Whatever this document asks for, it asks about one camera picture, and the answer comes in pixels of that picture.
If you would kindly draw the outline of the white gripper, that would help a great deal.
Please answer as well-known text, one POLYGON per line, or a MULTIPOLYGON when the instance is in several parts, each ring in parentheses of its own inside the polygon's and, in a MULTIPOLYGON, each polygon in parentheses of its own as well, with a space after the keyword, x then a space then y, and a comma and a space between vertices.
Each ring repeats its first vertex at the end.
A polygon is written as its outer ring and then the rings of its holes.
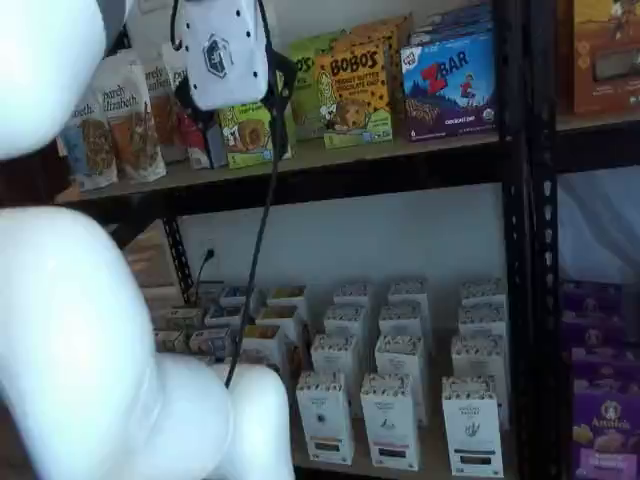
MULTIPOLYGON (((227 152, 217 114, 211 110, 261 100, 268 84, 266 35, 260 3, 209 0, 183 3, 182 41, 187 79, 175 89, 178 125, 192 168, 222 168, 227 152)), ((296 64, 272 50, 274 161, 289 148, 287 112, 296 64)))

